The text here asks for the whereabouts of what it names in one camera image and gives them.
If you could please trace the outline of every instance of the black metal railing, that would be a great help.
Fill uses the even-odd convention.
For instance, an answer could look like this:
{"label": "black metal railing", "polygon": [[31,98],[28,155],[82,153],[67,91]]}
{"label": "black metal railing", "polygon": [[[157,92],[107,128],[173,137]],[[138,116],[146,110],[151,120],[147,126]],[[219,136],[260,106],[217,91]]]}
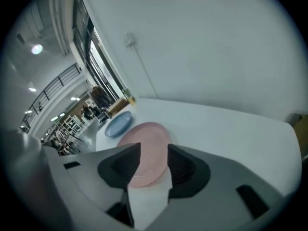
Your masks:
{"label": "black metal railing", "polygon": [[24,116],[21,127],[25,132],[28,132],[31,128],[31,122],[33,119],[39,115],[41,111],[44,110],[46,104],[51,100],[51,98],[67,83],[69,83],[73,78],[81,73],[81,69],[77,64],[70,66],[68,69],[64,70],[60,75],[58,75],[33,101],[28,109],[28,113]]}

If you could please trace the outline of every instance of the white desk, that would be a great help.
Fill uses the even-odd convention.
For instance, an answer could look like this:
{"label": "white desk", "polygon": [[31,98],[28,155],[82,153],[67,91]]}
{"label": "white desk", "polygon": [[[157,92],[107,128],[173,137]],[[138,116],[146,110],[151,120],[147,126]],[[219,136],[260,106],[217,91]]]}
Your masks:
{"label": "white desk", "polygon": [[[173,144],[233,159],[260,176],[282,196],[294,192],[299,186],[301,155],[293,128],[287,123],[221,108],[151,99],[138,99],[135,106],[128,105],[121,112],[127,110],[133,116],[130,128],[143,122],[160,123],[169,131]],[[123,136],[105,137],[108,124],[97,133],[97,151],[116,147]],[[153,214],[147,215],[153,216],[152,219],[164,209],[157,203],[158,197],[145,203],[141,192],[160,191],[161,197],[165,198],[171,188],[170,179],[167,170],[159,185],[128,190],[136,229],[142,230],[151,223],[151,220],[145,220],[145,214],[140,216],[149,209],[146,207],[154,206],[151,208]]]}

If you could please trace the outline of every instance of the blue plate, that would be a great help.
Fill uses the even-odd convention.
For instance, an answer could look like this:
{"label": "blue plate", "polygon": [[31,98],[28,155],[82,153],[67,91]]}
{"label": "blue plate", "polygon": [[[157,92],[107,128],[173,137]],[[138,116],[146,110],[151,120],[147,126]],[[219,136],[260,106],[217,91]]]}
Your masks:
{"label": "blue plate", "polygon": [[128,128],[131,123],[131,120],[132,117],[130,111],[119,114],[107,126],[105,130],[105,136],[111,138],[119,136]]}

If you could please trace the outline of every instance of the black slot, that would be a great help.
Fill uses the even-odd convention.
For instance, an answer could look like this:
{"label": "black slot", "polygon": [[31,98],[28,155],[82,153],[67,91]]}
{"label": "black slot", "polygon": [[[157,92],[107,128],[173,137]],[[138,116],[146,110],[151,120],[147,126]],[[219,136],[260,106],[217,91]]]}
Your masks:
{"label": "black slot", "polygon": [[65,169],[73,168],[73,167],[76,167],[76,166],[79,166],[79,165],[80,165],[79,162],[71,162],[71,163],[63,164]]}
{"label": "black slot", "polygon": [[243,185],[238,187],[236,191],[244,201],[254,219],[257,219],[268,211],[269,207],[263,202],[252,187]]}

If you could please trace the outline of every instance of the table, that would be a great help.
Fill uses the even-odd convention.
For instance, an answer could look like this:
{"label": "table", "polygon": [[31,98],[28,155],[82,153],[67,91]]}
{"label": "table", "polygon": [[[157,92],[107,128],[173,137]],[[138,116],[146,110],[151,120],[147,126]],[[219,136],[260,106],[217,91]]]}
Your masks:
{"label": "table", "polygon": [[[119,114],[124,111],[132,113],[130,128],[143,122],[160,123],[170,133],[173,144],[235,160],[282,196],[299,186],[301,155],[295,132],[287,123],[222,108],[142,98]],[[109,122],[97,133],[96,151],[116,147],[123,136],[105,137]],[[172,187],[169,170],[159,180],[155,186],[128,189],[136,229],[145,229],[166,207],[158,199],[165,198]],[[149,198],[150,192],[155,196]]]}

